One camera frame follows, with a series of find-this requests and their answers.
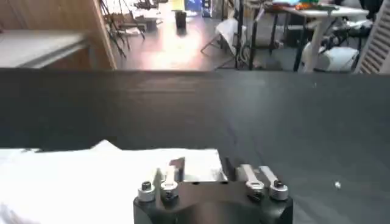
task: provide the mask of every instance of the bolt head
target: bolt head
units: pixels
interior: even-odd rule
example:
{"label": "bolt head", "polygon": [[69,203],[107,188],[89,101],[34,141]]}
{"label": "bolt head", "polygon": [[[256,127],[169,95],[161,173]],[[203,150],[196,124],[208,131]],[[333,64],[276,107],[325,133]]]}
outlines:
{"label": "bolt head", "polygon": [[142,189],[142,191],[148,191],[148,190],[152,189],[152,183],[150,181],[143,182],[141,189]]}
{"label": "bolt head", "polygon": [[276,188],[281,188],[281,187],[284,187],[285,184],[283,184],[283,182],[281,182],[280,180],[275,180],[274,181],[274,187]]}

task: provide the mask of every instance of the white table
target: white table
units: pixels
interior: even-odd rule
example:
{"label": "white table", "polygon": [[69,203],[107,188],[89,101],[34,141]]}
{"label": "white table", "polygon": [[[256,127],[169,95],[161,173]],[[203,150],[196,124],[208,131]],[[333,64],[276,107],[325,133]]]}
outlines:
{"label": "white table", "polygon": [[324,36],[327,27],[331,23],[332,18],[343,16],[367,15],[369,13],[367,10],[363,9],[354,9],[338,5],[335,5],[335,7],[337,7],[338,10],[333,10],[330,13],[323,10],[296,10],[293,7],[283,8],[289,13],[300,15],[306,18],[317,18],[319,20],[319,24],[316,26],[313,39],[311,40],[310,57],[305,64],[305,67],[303,69],[304,72],[313,72],[313,69],[316,66],[318,60],[318,52],[321,46],[322,37]]}
{"label": "white table", "polygon": [[0,68],[42,68],[81,49],[89,48],[84,33],[51,30],[4,30],[0,33]]}

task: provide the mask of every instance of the white towel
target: white towel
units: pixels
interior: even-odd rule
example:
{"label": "white towel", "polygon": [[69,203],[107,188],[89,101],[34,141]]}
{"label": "white towel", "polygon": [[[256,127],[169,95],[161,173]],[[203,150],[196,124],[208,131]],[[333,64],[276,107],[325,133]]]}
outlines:
{"label": "white towel", "polygon": [[0,169],[0,217],[6,224],[131,224],[139,185],[180,157],[187,181],[221,178],[213,149],[122,151],[104,141],[92,150],[17,156]]}

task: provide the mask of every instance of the wooden wall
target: wooden wall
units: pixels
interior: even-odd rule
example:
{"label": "wooden wall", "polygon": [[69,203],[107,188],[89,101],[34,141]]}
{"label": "wooden wall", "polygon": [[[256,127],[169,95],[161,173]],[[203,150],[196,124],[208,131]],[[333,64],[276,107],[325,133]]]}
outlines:
{"label": "wooden wall", "polygon": [[13,27],[5,26],[6,29],[88,32],[99,68],[116,69],[98,0],[0,0],[0,9],[3,5],[6,6],[7,2],[10,4],[7,8],[14,8],[17,12],[14,13],[16,15],[4,17],[13,23],[19,21],[20,27],[14,24]]}
{"label": "wooden wall", "polygon": [[18,17],[9,3],[10,0],[0,0],[0,28],[23,29]]}

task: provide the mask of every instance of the dark tabletop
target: dark tabletop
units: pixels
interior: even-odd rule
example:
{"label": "dark tabletop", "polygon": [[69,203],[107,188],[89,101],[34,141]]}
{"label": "dark tabletop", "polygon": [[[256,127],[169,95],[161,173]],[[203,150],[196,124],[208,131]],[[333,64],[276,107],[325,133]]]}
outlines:
{"label": "dark tabletop", "polygon": [[26,69],[0,77],[1,147],[87,149],[108,139],[122,149],[216,148],[270,166],[290,187],[295,223],[388,223],[390,77]]}

